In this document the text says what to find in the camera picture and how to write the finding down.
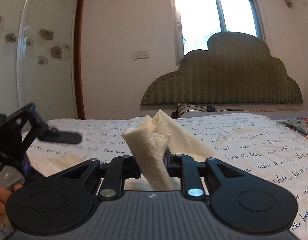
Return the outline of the person's left hand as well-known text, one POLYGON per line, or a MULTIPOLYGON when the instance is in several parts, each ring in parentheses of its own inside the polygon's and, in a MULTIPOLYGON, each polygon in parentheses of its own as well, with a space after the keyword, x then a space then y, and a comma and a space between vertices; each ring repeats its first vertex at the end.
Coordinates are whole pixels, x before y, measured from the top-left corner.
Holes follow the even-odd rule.
POLYGON ((23 185, 16 184, 12 191, 9 191, 7 189, 0 187, 0 226, 3 225, 3 223, 5 222, 5 220, 7 218, 5 205, 6 205, 8 198, 11 196, 11 194, 13 192, 17 191, 18 189, 20 189, 22 187, 23 187, 23 185))

